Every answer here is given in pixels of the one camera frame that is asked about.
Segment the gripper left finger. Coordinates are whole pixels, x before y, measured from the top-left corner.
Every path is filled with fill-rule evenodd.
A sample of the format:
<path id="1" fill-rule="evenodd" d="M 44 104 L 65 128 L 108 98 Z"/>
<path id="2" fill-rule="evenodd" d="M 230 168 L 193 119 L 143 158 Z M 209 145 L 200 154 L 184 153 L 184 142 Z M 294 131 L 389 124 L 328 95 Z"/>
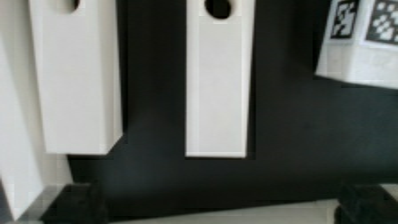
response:
<path id="1" fill-rule="evenodd" d="M 108 224 L 108 208 L 94 183 L 49 186 L 17 218 L 21 224 Z"/>

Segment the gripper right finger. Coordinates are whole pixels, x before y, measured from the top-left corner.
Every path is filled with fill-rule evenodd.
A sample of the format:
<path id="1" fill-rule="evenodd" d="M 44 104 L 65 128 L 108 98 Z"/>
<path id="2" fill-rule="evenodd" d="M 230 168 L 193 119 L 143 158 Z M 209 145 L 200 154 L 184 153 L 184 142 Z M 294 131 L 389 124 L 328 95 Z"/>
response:
<path id="1" fill-rule="evenodd" d="M 398 224 L 398 183 L 342 185 L 333 224 Z"/>

